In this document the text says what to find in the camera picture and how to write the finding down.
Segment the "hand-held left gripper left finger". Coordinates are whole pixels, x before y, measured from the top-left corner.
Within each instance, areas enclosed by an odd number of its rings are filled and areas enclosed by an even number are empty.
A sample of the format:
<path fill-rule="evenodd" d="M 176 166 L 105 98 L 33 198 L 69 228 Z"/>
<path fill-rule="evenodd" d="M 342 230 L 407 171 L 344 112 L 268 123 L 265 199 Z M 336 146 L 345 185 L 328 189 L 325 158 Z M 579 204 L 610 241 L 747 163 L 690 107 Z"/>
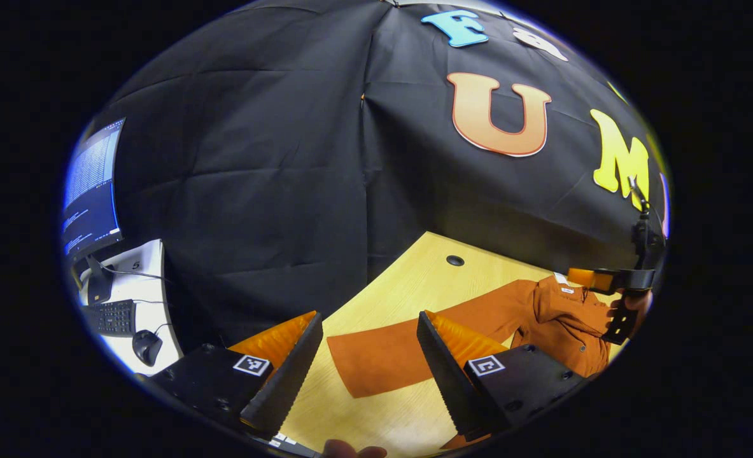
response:
<path fill-rule="evenodd" d="M 217 426 L 271 440 L 321 341 L 323 316 L 309 311 L 228 348 L 201 345 L 150 377 L 150 392 Z"/>

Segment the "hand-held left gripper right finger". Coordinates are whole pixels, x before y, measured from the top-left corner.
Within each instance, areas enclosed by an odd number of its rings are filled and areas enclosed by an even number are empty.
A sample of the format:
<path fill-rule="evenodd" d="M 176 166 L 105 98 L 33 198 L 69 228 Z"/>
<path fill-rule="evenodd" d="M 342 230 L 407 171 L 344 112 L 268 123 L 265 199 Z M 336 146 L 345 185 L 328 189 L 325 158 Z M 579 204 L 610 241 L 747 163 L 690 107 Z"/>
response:
<path fill-rule="evenodd" d="M 466 441 L 517 430 L 588 382 L 535 345 L 507 349 L 429 310 L 419 314 L 417 339 Z"/>

